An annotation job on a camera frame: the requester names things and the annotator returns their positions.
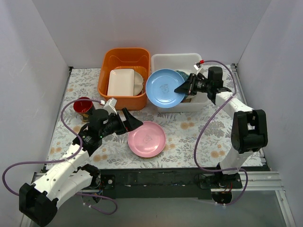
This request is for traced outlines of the yellow woven plate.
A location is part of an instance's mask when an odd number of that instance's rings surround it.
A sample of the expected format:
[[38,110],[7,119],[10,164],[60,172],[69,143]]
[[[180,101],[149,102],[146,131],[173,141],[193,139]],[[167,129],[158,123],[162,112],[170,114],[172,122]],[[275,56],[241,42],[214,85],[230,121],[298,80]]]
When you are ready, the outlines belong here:
[[155,156],[152,156],[152,157],[140,157],[140,158],[142,158],[142,159],[153,159],[153,158],[156,158],[156,157],[158,157],[159,155],[155,155]]

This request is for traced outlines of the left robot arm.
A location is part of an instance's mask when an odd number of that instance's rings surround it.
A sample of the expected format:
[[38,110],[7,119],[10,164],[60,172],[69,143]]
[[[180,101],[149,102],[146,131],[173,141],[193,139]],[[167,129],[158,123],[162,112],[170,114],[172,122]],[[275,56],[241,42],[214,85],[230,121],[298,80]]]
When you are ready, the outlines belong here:
[[100,171],[83,163],[102,145],[104,137],[115,133],[121,135],[136,130],[143,122],[122,109],[125,120],[116,112],[94,110],[89,122],[81,127],[72,141],[63,161],[56,163],[32,184],[19,189],[19,210],[41,227],[47,226],[59,207],[83,188],[100,186]]

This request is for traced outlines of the teal scalloped plate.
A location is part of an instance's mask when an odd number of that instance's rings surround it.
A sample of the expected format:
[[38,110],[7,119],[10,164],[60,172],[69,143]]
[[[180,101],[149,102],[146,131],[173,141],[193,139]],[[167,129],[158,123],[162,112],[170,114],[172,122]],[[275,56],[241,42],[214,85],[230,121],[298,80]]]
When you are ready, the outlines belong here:
[[185,73],[184,71],[176,70],[176,72],[182,76],[184,81],[187,81],[187,79],[189,78],[189,74]]

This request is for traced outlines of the pink round plate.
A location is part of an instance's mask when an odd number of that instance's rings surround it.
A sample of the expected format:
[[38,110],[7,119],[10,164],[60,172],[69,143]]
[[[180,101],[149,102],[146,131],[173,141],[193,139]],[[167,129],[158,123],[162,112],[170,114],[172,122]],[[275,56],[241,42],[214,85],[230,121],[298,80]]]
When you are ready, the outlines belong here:
[[139,157],[160,154],[166,145],[166,134],[157,123],[144,121],[143,125],[128,135],[130,150]]

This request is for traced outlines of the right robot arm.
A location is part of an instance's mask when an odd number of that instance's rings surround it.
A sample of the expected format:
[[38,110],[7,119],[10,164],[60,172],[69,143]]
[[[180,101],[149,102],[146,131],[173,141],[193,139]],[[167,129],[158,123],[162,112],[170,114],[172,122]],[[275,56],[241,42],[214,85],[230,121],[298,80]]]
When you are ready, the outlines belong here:
[[215,170],[205,169],[206,174],[198,176],[201,188],[225,188],[233,185],[241,187],[239,172],[243,171],[243,163],[268,143],[266,113],[245,105],[235,97],[235,92],[224,87],[221,67],[210,67],[206,77],[200,72],[191,73],[175,92],[189,96],[198,92],[206,93],[213,104],[233,119],[232,147]]

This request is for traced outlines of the blue round plate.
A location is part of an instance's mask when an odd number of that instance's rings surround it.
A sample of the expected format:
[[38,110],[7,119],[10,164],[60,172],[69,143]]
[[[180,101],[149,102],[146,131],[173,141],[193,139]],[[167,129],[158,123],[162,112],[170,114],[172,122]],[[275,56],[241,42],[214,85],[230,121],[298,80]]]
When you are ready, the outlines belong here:
[[147,79],[145,90],[149,101],[159,108],[172,108],[180,104],[185,94],[174,90],[185,80],[176,71],[161,69],[153,72]]

